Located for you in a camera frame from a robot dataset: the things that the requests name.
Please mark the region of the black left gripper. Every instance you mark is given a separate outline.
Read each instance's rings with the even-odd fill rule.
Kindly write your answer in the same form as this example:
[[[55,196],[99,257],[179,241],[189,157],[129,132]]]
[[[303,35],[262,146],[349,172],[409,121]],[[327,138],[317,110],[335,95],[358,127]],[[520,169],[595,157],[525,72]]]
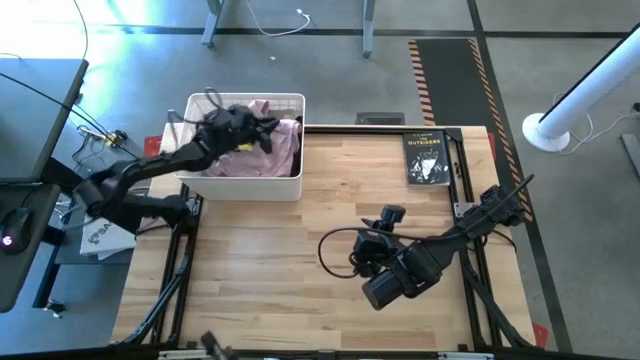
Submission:
[[[239,146],[259,143],[266,153],[273,151],[269,133],[279,125],[274,117],[258,119],[246,106],[232,105],[207,112],[202,118],[200,143],[203,146]]]

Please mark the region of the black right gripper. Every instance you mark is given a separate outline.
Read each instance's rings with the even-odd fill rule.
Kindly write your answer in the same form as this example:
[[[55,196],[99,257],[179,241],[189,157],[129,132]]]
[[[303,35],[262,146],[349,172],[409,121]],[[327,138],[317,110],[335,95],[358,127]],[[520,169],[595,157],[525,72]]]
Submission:
[[[393,255],[404,248],[393,231],[395,224],[402,222],[405,213],[406,209],[402,206],[386,205],[378,220],[361,219],[365,229],[358,231],[349,255],[355,274],[363,278],[374,277]]]

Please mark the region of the pink garment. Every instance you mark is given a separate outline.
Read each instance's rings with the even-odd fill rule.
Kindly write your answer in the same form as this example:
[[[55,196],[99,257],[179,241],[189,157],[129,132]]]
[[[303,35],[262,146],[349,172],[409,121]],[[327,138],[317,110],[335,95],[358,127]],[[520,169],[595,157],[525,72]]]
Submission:
[[[294,119],[279,120],[270,134],[273,151],[266,154],[258,144],[251,150],[227,153],[203,170],[204,177],[290,177],[293,153],[298,148],[298,123]]]

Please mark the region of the white plastic laundry basket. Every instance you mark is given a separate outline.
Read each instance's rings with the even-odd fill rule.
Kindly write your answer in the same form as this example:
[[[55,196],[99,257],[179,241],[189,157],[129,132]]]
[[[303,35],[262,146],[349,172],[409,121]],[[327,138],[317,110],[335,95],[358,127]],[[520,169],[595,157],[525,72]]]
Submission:
[[[306,98],[299,93],[221,93],[209,101],[204,93],[192,94],[187,102],[185,123],[166,125],[161,148],[174,150],[195,135],[194,122],[215,109],[217,104],[247,106],[253,100],[264,100],[263,107],[279,118],[306,115]],[[302,194],[304,150],[299,149],[293,160],[292,173],[282,177],[212,177],[204,172],[178,171],[175,177],[207,200],[215,201],[297,201]]]

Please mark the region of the black paperback book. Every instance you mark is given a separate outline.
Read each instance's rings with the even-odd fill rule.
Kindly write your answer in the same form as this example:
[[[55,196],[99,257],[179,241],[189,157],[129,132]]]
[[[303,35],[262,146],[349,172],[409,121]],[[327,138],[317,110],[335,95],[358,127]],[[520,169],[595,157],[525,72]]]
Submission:
[[[449,160],[441,130],[403,134],[407,183],[410,186],[449,186]]]

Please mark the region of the black box behind table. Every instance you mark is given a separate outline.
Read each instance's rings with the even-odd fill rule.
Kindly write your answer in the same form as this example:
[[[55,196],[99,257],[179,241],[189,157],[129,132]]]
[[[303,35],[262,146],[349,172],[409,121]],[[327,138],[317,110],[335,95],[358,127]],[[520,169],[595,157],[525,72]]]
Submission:
[[[358,112],[355,124],[400,126],[405,124],[405,117],[402,112]]]

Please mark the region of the grey metal table leg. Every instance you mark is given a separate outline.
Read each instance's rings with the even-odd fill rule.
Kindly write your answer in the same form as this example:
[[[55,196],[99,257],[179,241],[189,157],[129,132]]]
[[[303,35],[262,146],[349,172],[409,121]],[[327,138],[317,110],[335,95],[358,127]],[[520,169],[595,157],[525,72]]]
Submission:
[[[225,0],[206,0],[206,4],[209,13],[201,37],[201,44],[212,48],[214,46],[214,36],[216,34],[218,20],[221,16]]]
[[[363,0],[362,44],[363,57],[368,59],[373,51],[374,11],[376,0]]]

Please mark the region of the black mat with orange stripes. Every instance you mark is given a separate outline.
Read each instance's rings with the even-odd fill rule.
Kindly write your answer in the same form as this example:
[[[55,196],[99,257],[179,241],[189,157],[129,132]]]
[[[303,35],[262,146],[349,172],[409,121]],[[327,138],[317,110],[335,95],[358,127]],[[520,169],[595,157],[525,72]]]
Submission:
[[[508,121],[499,111],[478,46],[469,38],[408,42],[422,118],[435,126],[486,129],[499,180],[524,179]]]

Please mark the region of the white printed paper bag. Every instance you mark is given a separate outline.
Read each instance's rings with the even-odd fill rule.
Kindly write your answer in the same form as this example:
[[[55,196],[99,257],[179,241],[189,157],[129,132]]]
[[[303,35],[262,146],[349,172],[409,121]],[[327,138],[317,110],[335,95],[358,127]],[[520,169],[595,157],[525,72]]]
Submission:
[[[103,260],[121,251],[133,249],[136,240],[133,233],[109,220],[100,218],[87,223],[82,229],[79,254],[96,255]]]

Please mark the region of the grey desk top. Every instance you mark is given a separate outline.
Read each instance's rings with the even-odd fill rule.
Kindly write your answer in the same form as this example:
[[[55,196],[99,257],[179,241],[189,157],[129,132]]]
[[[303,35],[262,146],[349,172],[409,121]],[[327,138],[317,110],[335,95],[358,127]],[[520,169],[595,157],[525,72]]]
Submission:
[[[0,183],[40,180],[87,68],[82,59],[0,57]]]

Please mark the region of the white tower fan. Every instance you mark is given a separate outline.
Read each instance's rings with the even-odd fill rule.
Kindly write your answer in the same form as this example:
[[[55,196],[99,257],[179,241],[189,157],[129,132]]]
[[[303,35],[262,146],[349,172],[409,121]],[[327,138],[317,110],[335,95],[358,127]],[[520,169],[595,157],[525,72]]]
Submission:
[[[560,153],[571,141],[570,130],[602,97],[640,69],[640,25],[617,43],[545,113],[527,116],[522,133],[535,148]]]

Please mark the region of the black desk stand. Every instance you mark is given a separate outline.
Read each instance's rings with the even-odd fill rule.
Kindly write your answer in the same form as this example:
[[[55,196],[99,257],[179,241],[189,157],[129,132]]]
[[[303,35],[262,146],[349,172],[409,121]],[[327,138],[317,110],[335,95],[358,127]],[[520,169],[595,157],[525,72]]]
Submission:
[[[60,185],[62,194],[70,195],[72,187],[80,182],[81,177],[58,160],[50,158],[44,166],[42,179]],[[128,265],[131,261],[132,250],[125,250],[99,260],[96,255],[81,255],[80,245],[79,229],[67,231],[58,238],[55,238],[53,233],[46,233],[41,247],[50,250],[50,254],[45,257],[45,269],[32,302],[33,308],[46,307],[62,265]]]

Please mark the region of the black computer mouse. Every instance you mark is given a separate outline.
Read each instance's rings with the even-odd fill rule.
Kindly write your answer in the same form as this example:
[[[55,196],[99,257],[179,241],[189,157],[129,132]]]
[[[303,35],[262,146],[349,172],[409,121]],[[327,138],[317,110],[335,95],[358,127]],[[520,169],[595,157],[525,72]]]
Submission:
[[[9,211],[0,220],[0,250],[6,255],[23,252],[31,240],[33,212],[26,207]]]

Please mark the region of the black desk mat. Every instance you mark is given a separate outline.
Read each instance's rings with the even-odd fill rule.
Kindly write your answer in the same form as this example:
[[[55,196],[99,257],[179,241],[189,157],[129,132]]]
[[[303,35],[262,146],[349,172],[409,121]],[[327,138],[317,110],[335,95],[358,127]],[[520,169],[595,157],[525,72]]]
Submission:
[[[57,185],[0,186],[0,313],[15,306],[60,194]],[[2,249],[2,220],[21,207],[31,211],[26,226],[27,245],[20,253],[8,254]]]

